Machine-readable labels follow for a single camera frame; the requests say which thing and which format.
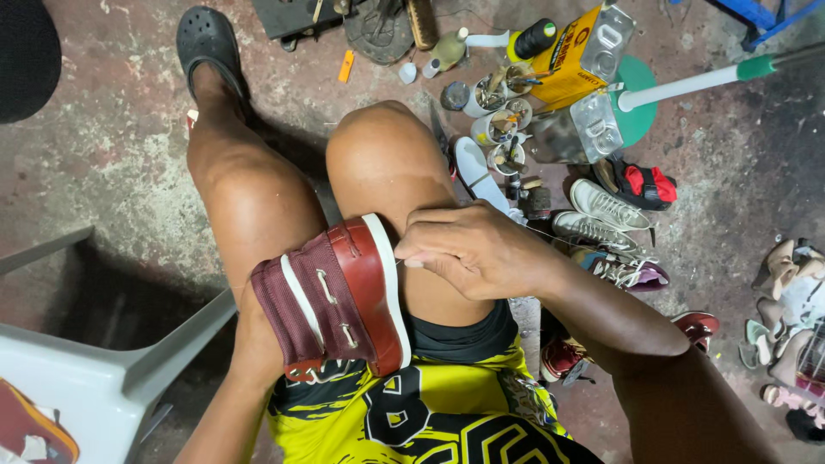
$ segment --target small plastic bottle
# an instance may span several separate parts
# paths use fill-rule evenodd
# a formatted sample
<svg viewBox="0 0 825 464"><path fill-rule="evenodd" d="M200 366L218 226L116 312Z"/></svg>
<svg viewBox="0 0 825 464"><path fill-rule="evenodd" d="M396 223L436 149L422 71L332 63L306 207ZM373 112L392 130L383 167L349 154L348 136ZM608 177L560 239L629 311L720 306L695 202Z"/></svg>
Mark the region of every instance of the small plastic bottle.
<svg viewBox="0 0 825 464"><path fill-rule="evenodd" d="M438 67L441 63L438 62L438 58L433 58L427 61L427 64L424 65L424 69L421 70L421 74L424 74L425 78L432 79L433 77L438 74Z"/></svg>
<svg viewBox="0 0 825 464"><path fill-rule="evenodd" d="M467 50L467 35L469 35L469 31L466 27L462 27L442 36L432 49L430 55L433 58L438 58L441 62L439 70L442 73L455 66L464 56L464 52Z"/></svg>

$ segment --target black thread spool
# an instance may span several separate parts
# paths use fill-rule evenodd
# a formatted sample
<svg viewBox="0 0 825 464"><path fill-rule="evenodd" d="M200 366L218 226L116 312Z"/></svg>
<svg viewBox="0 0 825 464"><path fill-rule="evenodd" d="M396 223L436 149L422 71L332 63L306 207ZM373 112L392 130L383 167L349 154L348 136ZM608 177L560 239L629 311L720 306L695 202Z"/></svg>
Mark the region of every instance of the black thread spool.
<svg viewBox="0 0 825 464"><path fill-rule="evenodd" d="M513 44L513 52L521 59L530 59L547 50L556 41L556 24L541 18L525 29Z"/></svg>

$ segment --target leg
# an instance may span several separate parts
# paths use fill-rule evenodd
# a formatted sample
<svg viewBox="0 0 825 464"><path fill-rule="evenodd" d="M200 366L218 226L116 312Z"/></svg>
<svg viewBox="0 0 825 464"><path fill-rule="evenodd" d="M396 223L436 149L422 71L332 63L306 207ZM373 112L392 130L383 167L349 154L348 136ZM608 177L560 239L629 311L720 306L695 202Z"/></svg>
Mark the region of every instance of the leg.
<svg viewBox="0 0 825 464"><path fill-rule="evenodd" d="M410 211L459 205L436 139L399 102L348 114L329 141L327 170L345 219L378 213L399 236ZM432 272L403 265L398 270L403 301L419 319L466 326L493 308L493 301L466 300Z"/></svg>
<svg viewBox="0 0 825 464"><path fill-rule="evenodd" d="M195 92L186 161L239 303L259 262L299 248L327 222L304 175L243 124L232 89L208 64L195 71Z"/></svg>

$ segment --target white sneaker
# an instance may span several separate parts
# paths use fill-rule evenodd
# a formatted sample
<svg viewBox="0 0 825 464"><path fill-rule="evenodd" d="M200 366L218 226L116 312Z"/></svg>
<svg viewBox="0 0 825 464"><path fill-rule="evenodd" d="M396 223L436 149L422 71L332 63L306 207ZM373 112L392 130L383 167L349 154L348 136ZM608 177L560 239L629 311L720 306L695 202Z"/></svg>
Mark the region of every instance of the white sneaker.
<svg viewBox="0 0 825 464"><path fill-rule="evenodd" d="M553 219L553 232L559 237L582 236L603 244L611 249L632 253L639 249L639 244L608 224L593 219L583 213L565 211Z"/></svg>
<svg viewBox="0 0 825 464"><path fill-rule="evenodd" d="M570 187L570 203L576 211L622 232L650 227L650 220L639 208L612 196L587 179L578 179Z"/></svg>

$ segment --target chair leg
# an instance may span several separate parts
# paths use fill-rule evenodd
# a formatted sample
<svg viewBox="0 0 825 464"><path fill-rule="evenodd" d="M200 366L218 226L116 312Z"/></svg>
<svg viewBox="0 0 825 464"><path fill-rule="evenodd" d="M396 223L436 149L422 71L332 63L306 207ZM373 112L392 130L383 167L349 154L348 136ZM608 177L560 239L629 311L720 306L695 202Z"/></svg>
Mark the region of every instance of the chair leg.
<svg viewBox="0 0 825 464"><path fill-rule="evenodd" d="M40 258L49 256L55 251L64 249L69 245L74 245L77 242L85 240L92 234L94 229L95 227L90 225L85 229L80 229L72 232L71 234L66 234L59 239L36 245L19 253L4 256L0 258L0 275L11 272L17 268L22 268L23 266L33 263Z"/></svg>
<svg viewBox="0 0 825 464"><path fill-rule="evenodd" d="M123 353L123 395L143 404L157 400L237 310L232 292L223 291L160 342Z"/></svg>

